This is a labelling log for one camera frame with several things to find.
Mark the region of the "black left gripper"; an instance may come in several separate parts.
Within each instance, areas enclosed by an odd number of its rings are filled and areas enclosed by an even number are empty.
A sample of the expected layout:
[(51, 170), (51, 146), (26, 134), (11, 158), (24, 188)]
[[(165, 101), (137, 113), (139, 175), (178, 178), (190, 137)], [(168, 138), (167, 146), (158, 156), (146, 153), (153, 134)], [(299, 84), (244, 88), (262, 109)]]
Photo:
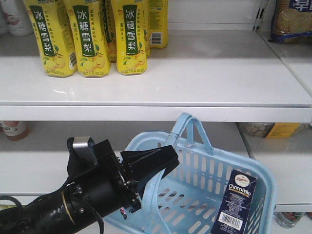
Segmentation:
[(109, 140), (93, 146), (97, 164), (112, 188), (109, 195), (116, 200), (116, 209), (123, 207), (134, 213), (141, 209), (147, 183), (163, 171), (161, 179), (179, 165), (178, 155), (171, 146), (143, 151), (121, 152), (122, 163)]

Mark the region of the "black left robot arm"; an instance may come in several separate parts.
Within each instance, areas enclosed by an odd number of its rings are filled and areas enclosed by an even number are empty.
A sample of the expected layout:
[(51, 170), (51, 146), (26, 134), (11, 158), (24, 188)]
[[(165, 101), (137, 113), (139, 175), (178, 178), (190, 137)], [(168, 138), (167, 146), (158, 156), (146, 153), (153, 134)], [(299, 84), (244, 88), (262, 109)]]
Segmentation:
[(1, 200), (15, 206), (0, 213), (3, 234), (74, 234), (93, 223), (104, 232), (103, 218), (119, 210), (135, 213), (142, 208), (146, 184), (156, 175), (166, 176), (179, 165), (171, 145), (143, 150), (122, 151), (118, 160), (108, 140), (79, 150), (76, 138), (69, 138), (70, 154), (64, 184), (41, 195), (26, 206), (16, 198)]

